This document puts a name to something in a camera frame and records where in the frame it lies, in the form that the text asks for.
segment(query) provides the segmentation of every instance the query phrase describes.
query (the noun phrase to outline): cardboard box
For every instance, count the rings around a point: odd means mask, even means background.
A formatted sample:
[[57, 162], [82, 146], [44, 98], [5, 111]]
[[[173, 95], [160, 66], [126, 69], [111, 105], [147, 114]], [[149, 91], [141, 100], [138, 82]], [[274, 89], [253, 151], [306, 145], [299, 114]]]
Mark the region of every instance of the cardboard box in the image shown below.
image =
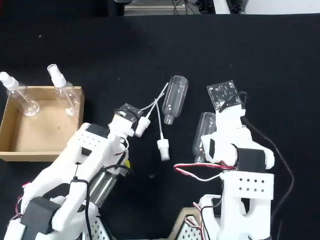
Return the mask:
[[53, 86], [30, 86], [40, 111], [25, 116], [7, 100], [0, 126], [0, 159], [7, 162], [53, 162], [83, 123], [85, 96], [80, 96], [78, 116], [68, 116], [55, 97]]

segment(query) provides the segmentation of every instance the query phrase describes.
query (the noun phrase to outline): plastic bottle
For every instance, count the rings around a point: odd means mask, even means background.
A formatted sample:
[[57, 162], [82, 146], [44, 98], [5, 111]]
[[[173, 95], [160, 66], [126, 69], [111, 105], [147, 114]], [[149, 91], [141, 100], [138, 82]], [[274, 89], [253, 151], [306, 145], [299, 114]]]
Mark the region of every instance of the plastic bottle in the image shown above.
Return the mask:
[[165, 124], [171, 125], [180, 115], [187, 89], [188, 80], [185, 77], [175, 75], [170, 79], [162, 106]]
[[59, 101], [65, 113], [71, 117], [79, 114], [80, 98], [74, 86], [66, 81], [56, 64], [47, 67], [51, 80], [55, 86], [55, 97]]
[[216, 115], [212, 112], [201, 113], [192, 146], [192, 152], [195, 155], [195, 163], [204, 163], [206, 161], [201, 136], [212, 134], [216, 130]]
[[39, 112], [39, 104], [36, 99], [28, 93], [28, 87], [18, 82], [6, 72], [0, 72], [0, 81], [6, 87], [8, 98], [14, 103], [17, 109], [24, 115], [30, 117]]

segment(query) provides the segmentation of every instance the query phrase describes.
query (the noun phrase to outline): bottle cap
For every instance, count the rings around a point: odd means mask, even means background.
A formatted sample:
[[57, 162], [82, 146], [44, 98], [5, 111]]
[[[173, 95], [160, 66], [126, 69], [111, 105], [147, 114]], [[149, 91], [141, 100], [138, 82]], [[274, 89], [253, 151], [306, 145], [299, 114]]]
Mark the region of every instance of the bottle cap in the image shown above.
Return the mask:
[[67, 81], [64, 75], [60, 72], [58, 66], [56, 64], [51, 64], [46, 68], [51, 76], [51, 80], [53, 85], [56, 88], [61, 88], [66, 85]]
[[5, 71], [0, 72], [0, 81], [9, 91], [17, 90], [19, 82]]
[[136, 127], [134, 135], [141, 137], [144, 134], [145, 130], [149, 127], [150, 120], [145, 116], [140, 117], [138, 126]]
[[156, 143], [158, 144], [161, 160], [162, 161], [170, 160], [168, 139], [160, 139]]

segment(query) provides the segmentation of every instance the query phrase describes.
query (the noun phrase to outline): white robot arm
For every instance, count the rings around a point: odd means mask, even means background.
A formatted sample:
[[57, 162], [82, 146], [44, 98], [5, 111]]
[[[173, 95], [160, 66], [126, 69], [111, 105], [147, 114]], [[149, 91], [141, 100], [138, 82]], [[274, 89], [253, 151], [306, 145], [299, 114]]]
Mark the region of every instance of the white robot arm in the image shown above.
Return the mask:
[[[116, 177], [129, 169], [127, 136], [134, 130], [128, 112], [118, 110], [109, 129], [84, 123], [76, 131], [58, 158], [24, 188], [20, 215], [10, 221], [5, 240], [73, 240], [91, 226]], [[43, 197], [64, 183], [70, 184], [67, 196]]]
[[[209, 239], [268, 240], [274, 175], [265, 170], [274, 166], [274, 153], [254, 142], [249, 129], [243, 125], [246, 110], [232, 81], [209, 86], [208, 91], [215, 106], [217, 129], [201, 138], [205, 158], [211, 163], [235, 167], [220, 174], [223, 181], [220, 219], [214, 216], [214, 208], [203, 209]], [[226, 106], [227, 99], [234, 101]], [[250, 201], [248, 213], [242, 198]], [[199, 205], [207, 206], [212, 199], [205, 195]]]

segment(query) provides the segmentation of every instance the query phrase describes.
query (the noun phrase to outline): black cloth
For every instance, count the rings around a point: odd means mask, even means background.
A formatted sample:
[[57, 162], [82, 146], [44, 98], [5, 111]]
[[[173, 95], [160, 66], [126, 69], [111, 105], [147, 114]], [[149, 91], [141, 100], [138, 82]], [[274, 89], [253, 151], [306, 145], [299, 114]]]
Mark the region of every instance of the black cloth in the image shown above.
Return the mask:
[[[219, 180], [199, 182], [174, 172], [173, 164], [194, 161], [200, 114], [213, 111], [206, 86], [234, 80], [239, 91], [248, 93], [247, 118], [278, 145], [296, 177], [273, 234], [282, 220], [280, 239], [307, 239], [318, 234], [320, 216], [319, 22], [317, 14], [2, 22], [0, 69], [28, 85], [51, 85], [46, 68], [58, 64], [66, 79], [84, 89], [84, 121], [105, 127], [122, 104], [148, 105], [172, 75], [189, 80], [181, 115], [163, 126], [169, 161], [160, 160], [156, 112], [142, 138], [129, 139], [136, 176], [120, 180], [101, 210], [104, 223], [120, 239], [167, 237], [183, 207], [221, 192]], [[253, 138], [271, 148], [254, 133]], [[2, 163], [2, 231], [14, 215], [17, 186], [48, 165]], [[275, 174], [274, 205], [290, 178], [278, 157], [270, 172]]]

